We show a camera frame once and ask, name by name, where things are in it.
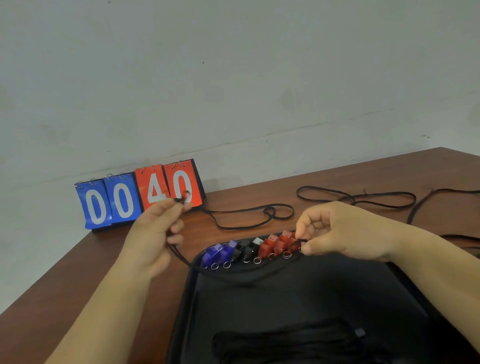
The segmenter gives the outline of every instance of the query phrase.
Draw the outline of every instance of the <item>wooden table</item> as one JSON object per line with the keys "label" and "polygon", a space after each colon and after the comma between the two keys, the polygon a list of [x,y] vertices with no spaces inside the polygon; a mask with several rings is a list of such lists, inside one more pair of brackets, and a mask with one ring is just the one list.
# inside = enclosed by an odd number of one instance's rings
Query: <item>wooden table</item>
{"label": "wooden table", "polygon": [[[422,198],[432,188],[479,189],[480,157],[435,148],[211,192],[207,194],[210,209],[287,203],[295,207],[295,217],[288,221],[272,221],[252,231],[221,231],[206,214],[192,212],[183,217],[183,254],[191,260],[214,243],[293,229],[300,213],[313,205],[295,195],[298,187],[307,184],[350,194],[362,193],[363,189],[370,193],[409,191]],[[408,214],[407,211],[365,207],[399,221],[405,221]],[[220,217],[219,222],[238,226],[264,219],[261,212],[235,215]],[[441,194],[420,210],[414,225],[437,234],[480,236],[479,217],[480,196]],[[46,360],[115,261],[128,230],[129,227],[123,227],[88,234],[0,315],[0,363],[40,364]],[[153,282],[133,346],[132,363],[164,361],[186,275],[187,267],[175,259]]]}

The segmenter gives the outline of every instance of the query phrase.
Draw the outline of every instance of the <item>person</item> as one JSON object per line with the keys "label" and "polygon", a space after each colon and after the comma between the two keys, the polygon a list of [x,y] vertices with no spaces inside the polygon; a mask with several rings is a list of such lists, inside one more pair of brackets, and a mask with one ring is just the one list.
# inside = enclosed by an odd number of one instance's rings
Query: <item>person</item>
{"label": "person", "polygon": [[[166,199],[133,224],[108,274],[46,364],[126,363],[151,280],[168,266],[166,244],[181,244],[190,204]],[[173,235],[167,237],[167,231]],[[480,261],[420,228],[331,202],[306,209],[296,237],[306,255],[339,252],[399,266],[480,352]]]}

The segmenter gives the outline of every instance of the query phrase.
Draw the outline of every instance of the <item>hand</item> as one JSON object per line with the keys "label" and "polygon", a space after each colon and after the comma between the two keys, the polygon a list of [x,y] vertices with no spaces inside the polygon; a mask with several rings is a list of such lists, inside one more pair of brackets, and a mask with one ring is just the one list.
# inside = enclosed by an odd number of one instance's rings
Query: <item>hand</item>
{"label": "hand", "polygon": [[339,252],[351,258],[386,262],[421,231],[335,201],[306,209],[297,222],[296,237],[311,239],[301,248],[305,255]]}
{"label": "hand", "polygon": [[[184,226],[179,217],[191,207],[175,203],[173,198],[150,206],[132,225],[117,262],[133,274],[146,272],[150,278],[163,272],[171,259],[165,242],[173,245],[183,242],[183,237],[177,234]],[[169,228],[173,235],[167,238]]]}

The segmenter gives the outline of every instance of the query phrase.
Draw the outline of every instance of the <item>white digit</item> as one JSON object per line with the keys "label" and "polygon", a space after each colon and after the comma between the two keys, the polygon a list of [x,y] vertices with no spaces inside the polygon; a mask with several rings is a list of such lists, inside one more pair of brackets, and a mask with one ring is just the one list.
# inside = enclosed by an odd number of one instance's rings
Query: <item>white digit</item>
{"label": "white digit", "polygon": [[[154,188],[156,190],[156,196],[153,196]],[[158,184],[158,179],[156,177],[156,174],[152,173],[150,175],[150,183],[148,184],[148,194],[147,194],[148,202],[152,204],[153,202],[165,200],[166,198],[167,196],[163,194],[162,191],[160,190],[160,185]]]}
{"label": "white digit", "polygon": [[[100,217],[97,218],[95,210],[93,208],[92,197],[95,196],[98,204],[100,205]],[[105,201],[103,201],[102,195],[97,190],[88,190],[85,194],[85,199],[87,201],[88,213],[90,214],[90,219],[95,225],[100,225],[105,221],[107,217],[107,208],[105,206]]]}
{"label": "white digit", "polygon": [[190,183],[190,178],[188,178],[188,174],[185,173],[185,171],[178,170],[173,174],[173,188],[175,189],[175,196],[177,198],[181,198],[182,192],[180,191],[179,185],[180,177],[182,177],[185,181],[185,188],[187,189],[187,191],[190,191],[190,193],[188,194],[188,198],[185,200],[185,202],[190,202],[192,200],[192,184]]}
{"label": "white digit", "polygon": [[[120,203],[120,190],[125,192],[125,197],[127,198],[127,211],[123,211],[123,207]],[[132,194],[128,189],[127,185],[124,183],[117,183],[113,188],[113,199],[115,201],[115,206],[119,212],[121,218],[129,218],[131,214],[133,214],[133,200]]]}

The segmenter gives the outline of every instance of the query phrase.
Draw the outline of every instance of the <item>forearm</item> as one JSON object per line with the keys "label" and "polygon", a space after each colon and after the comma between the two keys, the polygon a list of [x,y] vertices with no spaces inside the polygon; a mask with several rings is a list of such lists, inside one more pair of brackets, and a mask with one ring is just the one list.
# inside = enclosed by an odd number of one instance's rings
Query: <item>forearm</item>
{"label": "forearm", "polygon": [[392,261],[480,352],[480,260],[418,229]]}
{"label": "forearm", "polygon": [[46,364],[126,363],[149,286],[114,264]]}

